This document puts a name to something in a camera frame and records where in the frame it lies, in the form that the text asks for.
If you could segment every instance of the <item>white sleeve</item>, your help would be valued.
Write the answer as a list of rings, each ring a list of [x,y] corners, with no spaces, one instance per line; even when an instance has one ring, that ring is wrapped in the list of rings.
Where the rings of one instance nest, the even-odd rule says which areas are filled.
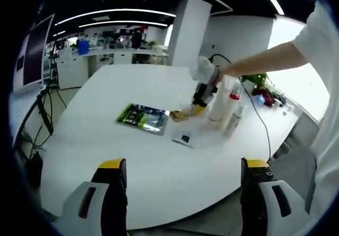
[[[322,78],[327,89],[330,83],[333,66],[335,64],[335,39],[337,33],[334,23],[326,9],[316,3],[314,11],[307,20],[307,25],[292,43],[302,53],[305,59],[312,64]]]

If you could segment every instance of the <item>small brown object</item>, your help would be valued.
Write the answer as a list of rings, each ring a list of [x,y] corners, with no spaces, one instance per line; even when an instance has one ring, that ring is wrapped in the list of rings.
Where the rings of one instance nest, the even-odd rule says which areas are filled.
[[[173,110],[169,113],[169,115],[175,122],[181,122],[189,118],[188,115],[180,110]]]

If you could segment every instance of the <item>window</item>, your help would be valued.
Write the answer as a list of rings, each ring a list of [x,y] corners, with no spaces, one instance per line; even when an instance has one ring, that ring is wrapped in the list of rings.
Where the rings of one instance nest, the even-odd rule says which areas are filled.
[[[304,26],[304,23],[277,16],[268,48],[293,40]],[[267,74],[278,90],[300,105],[316,122],[321,121],[328,106],[329,93],[311,64]]]

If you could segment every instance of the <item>human arm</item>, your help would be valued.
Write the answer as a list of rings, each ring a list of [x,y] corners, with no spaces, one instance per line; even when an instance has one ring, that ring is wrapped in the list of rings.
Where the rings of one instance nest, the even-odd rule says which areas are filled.
[[[234,77],[279,71],[296,68],[308,62],[292,42],[282,43],[276,47],[258,53],[254,56],[239,60],[223,69],[217,83],[224,75]]]

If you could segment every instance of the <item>white cloth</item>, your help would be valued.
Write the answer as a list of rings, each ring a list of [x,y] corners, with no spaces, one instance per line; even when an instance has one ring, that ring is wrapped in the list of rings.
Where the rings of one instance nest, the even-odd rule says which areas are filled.
[[[317,160],[311,212],[321,216],[339,190],[339,30],[325,6],[316,3],[307,25],[293,44],[313,65],[331,96],[311,147]]]

